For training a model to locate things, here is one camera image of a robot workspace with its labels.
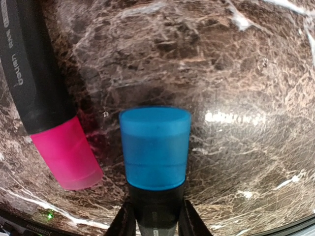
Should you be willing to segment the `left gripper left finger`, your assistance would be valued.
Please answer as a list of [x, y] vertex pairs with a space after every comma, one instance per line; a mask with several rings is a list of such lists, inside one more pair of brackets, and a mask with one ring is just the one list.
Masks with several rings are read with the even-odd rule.
[[135, 215], [130, 202], [123, 203], [105, 235], [135, 236]]

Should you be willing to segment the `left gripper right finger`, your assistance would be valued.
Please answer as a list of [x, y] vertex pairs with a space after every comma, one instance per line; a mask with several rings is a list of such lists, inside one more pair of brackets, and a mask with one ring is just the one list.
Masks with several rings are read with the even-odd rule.
[[212, 236], [189, 200], [183, 200], [178, 232], [179, 236]]

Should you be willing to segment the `blue cap black marker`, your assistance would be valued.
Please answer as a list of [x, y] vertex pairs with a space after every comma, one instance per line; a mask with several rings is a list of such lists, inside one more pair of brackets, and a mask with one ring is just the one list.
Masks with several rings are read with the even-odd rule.
[[184, 198], [191, 114], [173, 107], [141, 107], [121, 112], [119, 122], [140, 233], [173, 236]]

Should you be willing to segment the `pink cap black marker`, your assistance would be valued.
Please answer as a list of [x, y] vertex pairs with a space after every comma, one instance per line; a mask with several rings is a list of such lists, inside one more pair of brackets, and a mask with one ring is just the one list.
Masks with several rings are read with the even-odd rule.
[[0, 3], [0, 60], [24, 128], [60, 186], [80, 190], [103, 172], [86, 139], [35, 0]]

